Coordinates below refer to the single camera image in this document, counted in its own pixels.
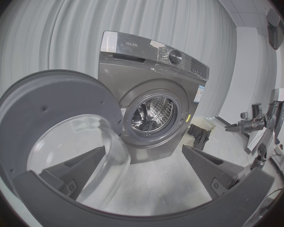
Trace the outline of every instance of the white curtain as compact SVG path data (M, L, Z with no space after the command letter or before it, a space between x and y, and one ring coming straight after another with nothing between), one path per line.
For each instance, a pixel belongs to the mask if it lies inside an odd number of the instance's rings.
M208 65L210 79L195 115L218 115L237 46L235 24L218 0L13 0L0 18L0 97L40 70L97 78L104 30L157 40Z

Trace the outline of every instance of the aux logo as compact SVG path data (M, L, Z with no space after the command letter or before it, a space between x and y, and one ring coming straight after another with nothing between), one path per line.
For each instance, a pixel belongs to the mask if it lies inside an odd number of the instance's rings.
M138 47L138 44L129 43L129 42L126 42L126 44L131 45L131 46L136 46L136 47Z

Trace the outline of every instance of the ceiling tile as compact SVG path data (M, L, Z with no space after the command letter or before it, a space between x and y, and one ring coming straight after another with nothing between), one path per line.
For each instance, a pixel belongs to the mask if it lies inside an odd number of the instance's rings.
M273 7L270 4L270 2L267 0L253 0L253 2L254 2L254 5L256 6L258 13L260 14L268 13L269 9Z
M257 13L240 13L240 17L246 27L262 28L259 15Z
M257 28L257 31L259 35L264 35L263 30L261 28Z
M229 13L237 13L237 10L231 0L220 0Z
M231 0L237 11L245 13L257 13L252 0Z
M259 14L259 17L260 17L260 21L261 21L262 29L267 28L267 19L266 19L266 15Z
M231 17L235 21L237 27L244 27L244 23L238 13L231 13Z

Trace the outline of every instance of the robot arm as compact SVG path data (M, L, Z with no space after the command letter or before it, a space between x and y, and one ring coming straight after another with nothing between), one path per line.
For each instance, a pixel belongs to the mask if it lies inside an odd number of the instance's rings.
M274 140L274 144L277 142L277 137L284 121L284 88L272 90L266 114L262 114L261 104L253 104L251 107L253 112L252 119L248 119L247 112L241 113L242 120L237 124L226 126L225 130L246 134L266 127L266 131L256 145L258 157L251 165L251 169L253 169L264 166L267 149L271 141Z

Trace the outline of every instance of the front-load washing machine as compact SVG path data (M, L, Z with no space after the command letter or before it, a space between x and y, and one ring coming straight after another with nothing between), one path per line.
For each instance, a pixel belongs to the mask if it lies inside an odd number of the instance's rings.
M131 163L171 156L193 117L209 67L163 43L105 31L99 76L121 107Z

